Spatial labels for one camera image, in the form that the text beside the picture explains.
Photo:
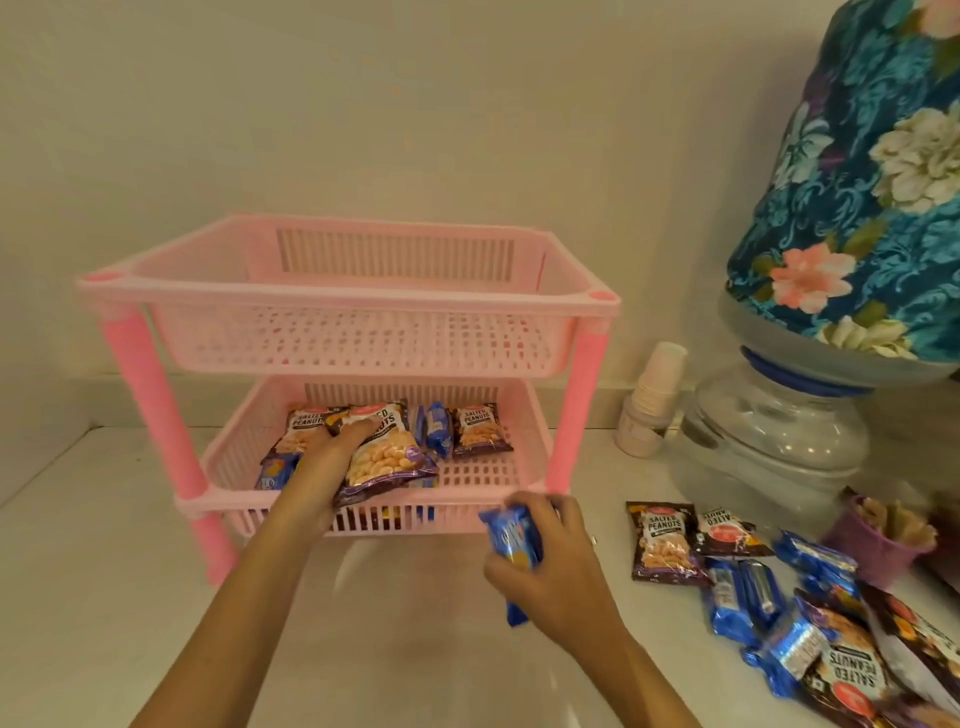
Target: pink flower print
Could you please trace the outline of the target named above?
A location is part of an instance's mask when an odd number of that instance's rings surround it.
[[[925,36],[939,40],[960,36],[960,0],[917,0],[922,10],[920,30]]]
[[[853,287],[844,277],[853,272],[856,258],[831,253],[827,243],[817,243],[805,251],[791,248],[783,252],[783,268],[770,271],[774,280],[774,301],[803,313],[820,313],[827,299],[846,296]]]

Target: right hand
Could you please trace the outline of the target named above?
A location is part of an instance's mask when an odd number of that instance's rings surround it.
[[[580,505],[572,497],[518,492],[508,505],[525,505],[543,540],[543,561],[532,571],[491,553],[484,575],[508,601],[575,660],[629,639],[610,587],[593,552]],[[553,504],[560,510],[554,512]]]

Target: snack packet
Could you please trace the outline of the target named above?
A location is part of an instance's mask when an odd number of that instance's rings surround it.
[[[709,577],[692,546],[697,528],[693,505],[630,501],[627,512],[636,530],[635,580],[709,585]]]
[[[743,574],[747,610],[756,629],[761,634],[766,634],[786,610],[777,577],[770,567],[754,559],[741,561],[739,567]]]
[[[453,427],[454,459],[513,449],[503,434],[494,402],[453,410]]]
[[[829,645],[801,681],[797,697],[844,728],[875,728],[877,704],[896,692],[874,638],[860,624],[820,608]]]
[[[701,513],[697,521],[697,553],[701,556],[773,556],[756,536],[756,526],[726,508]]]
[[[326,421],[333,412],[344,412],[345,407],[309,407],[301,406],[291,410],[287,415],[287,431],[276,441],[271,450],[287,453],[298,452],[303,454],[318,438],[325,439],[327,432]]]
[[[781,561],[796,570],[819,576],[830,570],[837,576],[846,574],[853,581],[856,575],[856,562],[847,554],[832,548],[814,544],[792,531],[782,531],[774,541],[774,551]]]
[[[893,728],[960,728],[960,717],[919,695],[898,695],[878,709],[880,716]]]
[[[283,490],[307,448],[315,442],[326,439],[328,434],[326,417],[331,412],[341,410],[307,405],[292,409],[287,415],[286,431],[260,461],[260,475],[253,489],[256,491]]]
[[[487,525],[493,550],[523,569],[533,569],[543,560],[543,541],[525,505],[512,505],[497,511],[484,511],[480,520]],[[516,627],[527,616],[513,602],[507,602],[507,623]]]
[[[733,561],[708,558],[707,574],[713,585],[704,589],[707,616],[713,634],[735,642],[756,646],[754,622],[747,610],[743,575]]]
[[[350,458],[347,477],[333,499],[337,508],[437,475],[437,466],[424,455],[410,431],[406,400],[351,407],[332,413],[327,421],[334,433],[339,433],[344,425],[370,417],[380,418],[380,428]]]
[[[805,592],[820,597],[831,609],[850,619],[867,623],[867,608],[860,598],[860,590],[847,574],[823,569],[819,576],[805,574],[800,583]]]
[[[416,424],[413,428],[414,439],[417,440],[417,445],[420,446],[420,449],[423,450],[424,457],[430,461],[432,465],[436,465],[434,459],[430,457],[429,449],[426,445],[426,410],[423,409],[423,405],[417,408],[417,419]],[[436,477],[424,477],[420,480],[410,481],[411,488],[434,488],[437,485]]]
[[[776,697],[794,697],[804,676],[827,649],[828,631],[826,617],[794,596],[760,646],[743,651],[743,661],[763,670]]]
[[[426,409],[426,446],[436,452],[443,460],[453,451],[453,426],[450,413],[435,401]]]
[[[781,532],[774,541],[774,551],[781,561],[803,573],[801,584],[805,591],[827,600],[833,609],[848,617],[866,618],[854,583],[857,564],[850,556],[791,531]]]
[[[282,491],[300,463],[299,452],[273,452],[260,462],[260,475],[255,491]]]
[[[910,690],[960,716],[960,651],[947,635],[910,607],[866,582],[857,582],[867,619],[890,669]]]

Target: purple cup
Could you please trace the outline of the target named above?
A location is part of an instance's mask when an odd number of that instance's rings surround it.
[[[858,578],[886,591],[910,569],[914,559],[933,548],[911,548],[891,541],[860,518],[853,509],[862,502],[863,497],[851,498],[843,514],[820,543],[850,556],[860,567]]]

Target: stack of paper cups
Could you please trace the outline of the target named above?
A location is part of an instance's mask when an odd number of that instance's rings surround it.
[[[686,371],[686,349],[661,341],[631,395],[634,408],[650,417],[672,416]]]
[[[628,455],[652,457],[663,445],[685,369],[686,349],[669,341],[657,344],[636,389],[623,398],[613,435],[617,446]]]

